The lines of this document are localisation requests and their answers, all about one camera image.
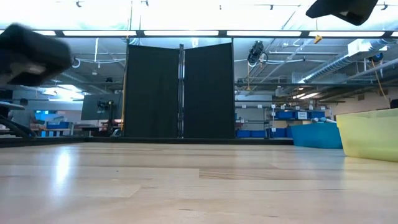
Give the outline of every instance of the yellow plastic bin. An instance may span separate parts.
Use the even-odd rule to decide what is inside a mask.
[[[398,162],[398,109],[337,115],[346,156]]]

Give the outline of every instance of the wooden floor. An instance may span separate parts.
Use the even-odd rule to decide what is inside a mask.
[[[293,146],[0,149],[0,223],[397,223],[398,164]]]

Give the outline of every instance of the black partition panel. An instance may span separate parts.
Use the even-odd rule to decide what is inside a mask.
[[[232,44],[185,51],[185,138],[235,138],[233,82]]]
[[[176,138],[179,50],[129,46],[124,135]]]

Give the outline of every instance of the computer monitor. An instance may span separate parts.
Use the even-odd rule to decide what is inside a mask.
[[[112,119],[122,118],[123,96],[121,94],[86,95],[81,110],[81,120],[109,119],[110,108],[104,108],[104,104],[113,101]]]

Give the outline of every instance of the blue storage bin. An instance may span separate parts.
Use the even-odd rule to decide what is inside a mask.
[[[69,122],[47,122],[47,129],[69,128]]]
[[[316,123],[290,127],[295,146],[322,149],[342,149],[340,133],[336,124]]]
[[[277,111],[275,114],[275,119],[292,119],[293,111]]]
[[[276,132],[272,132],[271,128],[268,129],[268,133],[272,138],[286,138],[286,129],[285,128],[277,128]]]
[[[308,118],[324,118],[325,117],[325,112],[324,111],[311,111],[308,112]]]
[[[293,138],[292,129],[290,127],[286,128],[286,137],[287,138]]]
[[[251,136],[251,131],[248,130],[237,130],[236,137],[237,138],[249,138]]]
[[[293,114],[294,114],[294,118],[295,118],[295,119],[298,119],[298,118],[299,118],[299,112],[300,112],[300,113],[306,113],[306,114],[307,114],[307,119],[310,119],[310,118],[308,117],[308,112],[305,112],[305,111],[294,111]]]
[[[252,138],[264,138],[266,136],[266,132],[262,131],[251,131]]]

